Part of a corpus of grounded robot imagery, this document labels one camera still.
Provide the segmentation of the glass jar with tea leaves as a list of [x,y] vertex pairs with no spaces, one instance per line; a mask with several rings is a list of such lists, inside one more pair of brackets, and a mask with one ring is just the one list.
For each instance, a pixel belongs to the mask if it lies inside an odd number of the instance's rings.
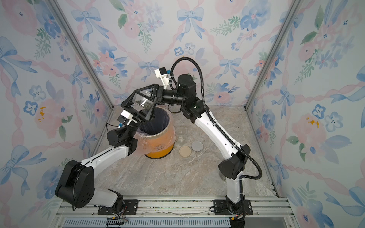
[[184,127],[177,127],[175,129],[176,141],[184,143],[186,140],[187,130]]

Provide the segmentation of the beige jar lid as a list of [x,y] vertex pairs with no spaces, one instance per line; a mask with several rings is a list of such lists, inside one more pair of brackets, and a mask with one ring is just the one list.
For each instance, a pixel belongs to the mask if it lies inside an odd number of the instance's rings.
[[179,149],[179,154],[186,158],[186,157],[189,157],[191,154],[192,154],[192,150],[190,147],[188,146],[182,146],[180,149]]

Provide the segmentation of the grey metal jar lid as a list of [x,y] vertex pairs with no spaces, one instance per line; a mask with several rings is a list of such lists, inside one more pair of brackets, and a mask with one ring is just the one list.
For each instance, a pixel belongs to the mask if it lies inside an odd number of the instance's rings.
[[191,144],[191,148],[195,152],[200,152],[200,151],[203,150],[204,146],[203,146],[203,143],[201,141],[194,141]]

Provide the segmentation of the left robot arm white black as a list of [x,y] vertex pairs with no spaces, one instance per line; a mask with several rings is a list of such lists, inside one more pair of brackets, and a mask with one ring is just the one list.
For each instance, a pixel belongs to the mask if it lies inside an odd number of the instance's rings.
[[109,148],[82,161],[69,161],[60,177],[55,195],[71,204],[73,209],[86,205],[104,208],[120,215],[125,210],[122,194],[113,190],[95,187],[95,177],[116,161],[136,151],[138,140],[135,134],[141,124],[154,117],[156,96],[152,92],[136,90],[122,102],[118,121],[121,126],[107,132]]

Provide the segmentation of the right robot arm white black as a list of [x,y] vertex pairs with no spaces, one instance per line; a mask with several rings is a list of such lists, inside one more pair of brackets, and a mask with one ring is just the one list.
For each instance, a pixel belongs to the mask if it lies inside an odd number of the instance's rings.
[[248,145],[241,145],[234,140],[216,121],[204,98],[198,98],[196,83],[187,74],[180,75],[176,89],[166,89],[162,85],[152,84],[134,92],[140,103],[151,102],[152,105],[180,105],[183,115],[198,126],[218,147],[224,157],[219,164],[220,173],[226,177],[227,193],[225,200],[215,201],[213,211],[216,215],[231,214],[235,219],[252,215],[251,202],[243,193],[244,174],[247,161],[256,162],[250,156]]

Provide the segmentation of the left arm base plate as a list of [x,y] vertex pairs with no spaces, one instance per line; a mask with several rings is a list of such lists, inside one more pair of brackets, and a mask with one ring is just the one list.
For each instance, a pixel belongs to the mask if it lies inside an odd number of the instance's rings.
[[120,200],[112,207],[99,206],[98,215],[136,215],[138,204],[139,200],[137,199]]

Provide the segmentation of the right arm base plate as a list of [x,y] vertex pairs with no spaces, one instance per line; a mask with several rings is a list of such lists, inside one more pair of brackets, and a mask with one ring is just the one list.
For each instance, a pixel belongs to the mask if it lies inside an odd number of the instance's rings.
[[238,203],[232,203],[228,199],[215,199],[213,206],[210,207],[210,212],[215,215],[229,215],[229,216],[246,216],[253,215],[251,202],[243,199]]

